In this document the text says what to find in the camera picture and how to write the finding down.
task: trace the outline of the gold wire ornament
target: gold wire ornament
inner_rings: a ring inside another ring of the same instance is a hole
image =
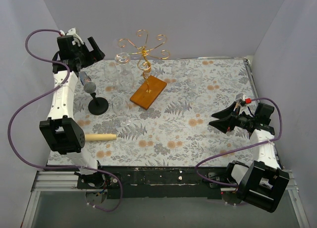
[[[161,42],[158,46],[147,50],[147,42],[148,42],[148,38],[149,38],[148,31],[147,30],[138,30],[136,32],[136,35],[138,37],[142,37],[144,35],[144,33],[146,33],[146,39],[145,39],[145,44],[143,46],[137,47],[132,41],[130,41],[127,38],[120,39],[118,41],[118,46],[120,48],[124,48],[124,47],[126,47],[127,43],[130,43],[131,45],[133,45],[138,50],[138,52],[136,52],[136,53],[128,53],[128,54],[130,54],[130,55],[141,55],[140,59],[139,59],[139,61],[137,63],[137,66],[138,66],[138,68],[140,70],[143,71],[142,76],[143,76],[144,80],[147,82],[147,85],[148,85],[147,93],[150,93],[151,90],[150,90],[148,78],[150,76],[150,73],[151,73],[151,70],[152,70],[152,66],[151,66],[151,63],[148,61],[147,57],[152,57],[152,58],[157,58],[157,59],[168,59],[170,57],[170,52],[168,50],[161,50],[160,53],[163,55],[163,57],[156,57],[156,56],[150,55],[152,50],[155,50],[156,48],[158,48],[161,45],[166,43],[167,37],[165,35],[162,35],[162,34],[157,35],[157,37],[156,37],[157,41],[159,41],[159,42],[163,41],[163,42]]]

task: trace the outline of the metal frame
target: metal frame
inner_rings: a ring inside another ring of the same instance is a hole
[[[39,191],[32,191],[28,206],[24,214],[21,228],[30,228],[32,226],[36,208],[40,199],[40,194],[41,192]]]
[[[248,72],[248,78],[251,82],[253,93],[258,97],[255,83],[251,71],[251,67],[246,58],[243,57],[200,57],[200,58],[230,58],[242,59]],[[296,214],[296,218],[301,228],[309,228],[309,223],[305,215],[305,211],[298,194],[298,186],[294,179],[291,170],[284,170],[289,173],[290,180],[286,187],[292,201],[292,205]],[[69,191],[69,192],[82,192],[82,191],[99,191],[99,189],[77,189],[78,176],[74,175],[73,171],[40,171],[37,173],[29,204],[24,215],[21,228],[30,228],[35,217],[36,208],[39,202],[41,191]],[[235,188],[221,188],[221,191],[233,191]]]

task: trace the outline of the black round base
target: black round base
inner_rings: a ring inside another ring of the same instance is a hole
[[[88,110],[92,115],[101,115],[108,110],[109,103],[105,98],[96,98],[99,105],[96,105],[94,100],[91,100],[88,105]]]

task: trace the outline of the microphone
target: microphone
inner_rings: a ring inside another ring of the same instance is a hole
[[[88,104],[88,110],[93,115],[101,115],[108,110],[109,103],[105,98],[96,98],[96,84],[91,81],[91,78],[84,71],[80,71],[79,79],[84,86],[84,91],[89,93],[93,99]]]
[[[81,81],[81,84],[84,86],[84,91],[86,93],[92,94],[96,91],[96,84],[91,81],[91,78],[86,74],[86,72],[80,71],[79,79]]]

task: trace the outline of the microphone stand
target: microphone stand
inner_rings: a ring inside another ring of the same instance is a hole
[[[105,98],[96,98],[96,93],[90,94],[93,99],[89,102],[88,110],[93,115],[101,115],[108,110],[109,103]]]

